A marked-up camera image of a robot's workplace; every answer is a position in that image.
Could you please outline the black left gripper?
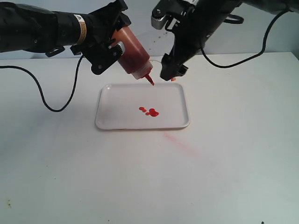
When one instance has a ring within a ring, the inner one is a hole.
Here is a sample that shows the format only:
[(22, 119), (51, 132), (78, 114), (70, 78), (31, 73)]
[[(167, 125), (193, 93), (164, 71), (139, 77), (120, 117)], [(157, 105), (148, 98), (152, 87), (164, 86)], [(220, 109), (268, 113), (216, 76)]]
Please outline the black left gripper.
[(112, 36), (115, 31), (131, 24), (123, 13), (127, 9), (125, 1), (116, 0), (83, 16), (87, 34), (83, 43), (78, 45), (78, 53), (91, 63), (91, 71), (95, 75), (106, 71), (125, 52), (124, 44)]

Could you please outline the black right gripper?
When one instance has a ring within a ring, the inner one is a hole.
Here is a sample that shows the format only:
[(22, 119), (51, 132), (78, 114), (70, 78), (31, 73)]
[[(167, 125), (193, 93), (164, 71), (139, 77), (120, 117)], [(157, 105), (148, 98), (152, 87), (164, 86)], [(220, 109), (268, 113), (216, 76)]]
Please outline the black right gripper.
[(170, 81), (186, 74), (184, 65), (204, 48), (206, 41), (230, 15), (229, 0), (163, 1), (163, 27), (175, 36), (174, 45), (161, 60), (160, 77)]

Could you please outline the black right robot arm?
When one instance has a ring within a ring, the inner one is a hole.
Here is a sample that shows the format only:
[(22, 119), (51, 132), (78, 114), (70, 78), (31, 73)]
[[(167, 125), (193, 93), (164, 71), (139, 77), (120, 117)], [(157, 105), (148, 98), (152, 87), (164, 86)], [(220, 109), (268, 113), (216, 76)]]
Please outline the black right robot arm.
[[(241, 25), (244, 18), (232, 14), (241, 4), (263, 10), (274, 15), (269, 23), (257, 54), (231, 65), (218, 65), (211, 61), (204, 47), (207, 40), (223, 23)], [(201, 52), (213, 66), (221, 69), (232, 68), (261, 56), (266, 50), (266, 42), (274, 23), (288, 12), (298, 12), (297, 0), (199, 0), (192, 4), (186, 0), (161, 0), (152, 10), (151, 24), (156, 29), (164, 28), (174, 34), (174, 44), (170, 53), (164, 54), (160, 78), (169, 81), (182, 77), (188, 68), (185, 62)]]

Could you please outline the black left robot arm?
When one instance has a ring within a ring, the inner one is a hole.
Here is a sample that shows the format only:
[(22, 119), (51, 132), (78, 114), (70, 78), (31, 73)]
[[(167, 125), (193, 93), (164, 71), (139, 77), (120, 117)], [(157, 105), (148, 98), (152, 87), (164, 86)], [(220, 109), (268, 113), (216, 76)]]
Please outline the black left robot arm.
[(83, 55), (91, 71), (100, 75), (125, 52), (124, 41), (112, 36), (131, 24), (122, 0), (89, 14), (50, 11), (12, 2), (0, 3), (0, 51), (24, 50), (53, 57), (69, 46), (74, 55)]

